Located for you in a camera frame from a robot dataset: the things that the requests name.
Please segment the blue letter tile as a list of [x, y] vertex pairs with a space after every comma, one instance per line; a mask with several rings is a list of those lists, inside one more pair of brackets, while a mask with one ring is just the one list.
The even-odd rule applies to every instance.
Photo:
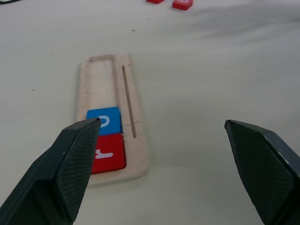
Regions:
[[101, 126], [98, 135], [121, 133], [121, 117], [118, 107], [92, 109], [87, 111], [86, 119], [99, 118]]

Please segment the wooden letter tray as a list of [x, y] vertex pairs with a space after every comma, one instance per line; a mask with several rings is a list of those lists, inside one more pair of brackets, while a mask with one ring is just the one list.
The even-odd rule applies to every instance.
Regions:
[[150, 155], [129, 54], [90, 57], [80, 64], [76, 121], [84, 120], [89, 109], [117, 105], [127, 165], [124, 169], [90, 176], [88, 185], [102, 185], [145, 175]]

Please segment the red letter tile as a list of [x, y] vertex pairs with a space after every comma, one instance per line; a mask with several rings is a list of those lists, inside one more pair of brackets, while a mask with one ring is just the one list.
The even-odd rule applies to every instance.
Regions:
[[126, 165], [122, 134], [99, 135], [91, 174], [121, 170]]

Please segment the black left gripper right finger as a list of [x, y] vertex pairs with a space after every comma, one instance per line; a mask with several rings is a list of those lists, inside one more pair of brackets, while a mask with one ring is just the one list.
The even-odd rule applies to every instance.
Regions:
[[264, 225], [300, 225], [300, 157], [275, 132], [226, 120], [242, 184]]

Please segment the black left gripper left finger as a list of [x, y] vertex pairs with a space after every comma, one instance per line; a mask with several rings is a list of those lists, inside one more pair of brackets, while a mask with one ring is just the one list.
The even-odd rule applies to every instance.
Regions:
[[88, 185], [100, 119], [64, 128], [0, 207], [0, 225], [73, 225]]

